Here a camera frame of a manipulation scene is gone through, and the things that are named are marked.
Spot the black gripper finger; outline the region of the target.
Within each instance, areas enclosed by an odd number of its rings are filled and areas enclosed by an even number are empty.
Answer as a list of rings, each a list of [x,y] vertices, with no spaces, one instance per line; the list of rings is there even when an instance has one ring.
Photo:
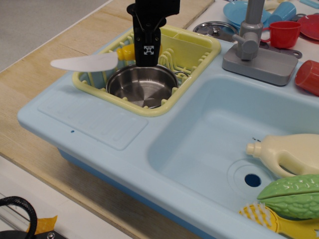
[[[161,31],[159,28],[152,33],[146,33],[140,27],[134,27],[135,61],[138,67],[157,65],[160,47]]]

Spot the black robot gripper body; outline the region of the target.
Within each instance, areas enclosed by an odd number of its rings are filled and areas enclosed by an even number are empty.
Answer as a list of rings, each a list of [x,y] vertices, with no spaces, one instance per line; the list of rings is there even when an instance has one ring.
[[[135,37],[160,37],[166,18],[179,14],[178,0],[137,0],[127,7]]]

